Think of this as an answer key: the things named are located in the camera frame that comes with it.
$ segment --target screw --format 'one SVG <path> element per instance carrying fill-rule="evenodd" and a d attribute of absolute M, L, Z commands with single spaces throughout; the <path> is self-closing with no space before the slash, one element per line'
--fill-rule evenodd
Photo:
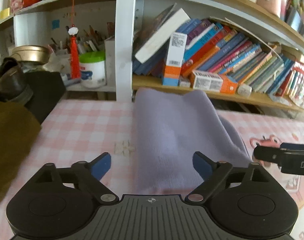
<path fill-rule="evenodd" d="M 103 200 L 104 202 L 111 202 L 115 199 L 116 199 L 116 196 L 114 196 L 113 194 L 104 194 L 101 196 L 101 200 Z"/>
<path fill-rule="evenodd" d="M 199 202 L 203 200 L 203 196 L 200 194 L 191 194 L 187 198 L 193 202 Z"/>

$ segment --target pink checkered tablecloth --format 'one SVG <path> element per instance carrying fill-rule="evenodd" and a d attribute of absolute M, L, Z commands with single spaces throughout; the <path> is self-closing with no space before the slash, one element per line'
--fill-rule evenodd
<path fill-rule="evenodd" d="M 279 146 L 281 142 L 304 143 L 304 123 L 254 114 L 218 113 L 239 131 L 249 152 L 257 144 Z M 5 216 L 9 200 L 45 163 L 68 167 L 79 160 L 91 161 L 99 154 L 112 156 L 111 170 L 101 180 L 119 197 L 133 192 L 135 152 L 133 104 L 108 101 L 63 100 L 42 124 L 42 130 L 28 158 L 21 165 L 5 199 L 0 204 L 0 240 L 13 233 Z M 291 194 L 304 214 L 304 176 L 283 175 L 266 167 Z M 292 236 L 304 240 L 304 215 L 300 215 Z"/>

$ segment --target green lid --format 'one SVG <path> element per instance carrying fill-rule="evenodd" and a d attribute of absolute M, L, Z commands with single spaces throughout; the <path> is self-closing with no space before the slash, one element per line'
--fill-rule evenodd
<path fill-rule="evenodd" d="M 105 51 L 94 51 L 81 54 L 80 63 L 96 63 L 105 60 Z"/>

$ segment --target red tassel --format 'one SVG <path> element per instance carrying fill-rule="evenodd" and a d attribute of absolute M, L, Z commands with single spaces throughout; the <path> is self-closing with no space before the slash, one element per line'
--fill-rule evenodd
<path fill-rule="evenodd" d="M 71 78 L 80 78 L 79 53 L 77 52 L 76 37 L 71 36 Z"/>

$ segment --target hanging ornament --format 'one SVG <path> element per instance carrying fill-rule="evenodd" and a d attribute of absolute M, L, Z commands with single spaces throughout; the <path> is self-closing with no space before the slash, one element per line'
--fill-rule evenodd
<path fill-rule="evenodd" d="M 79 53 L 77 51 L 77 44 L 76 44 L 76 35 L 79 31 L 73 24 L 74 18 L 74 0 L 72 0 L 72 15 L 71 15 L 71 22 L 72 27 L 69 29 L 70 35 L 70 49 L 71 49 L 71 78 L 80 78 L 80 63 L 79 63 Z"/>

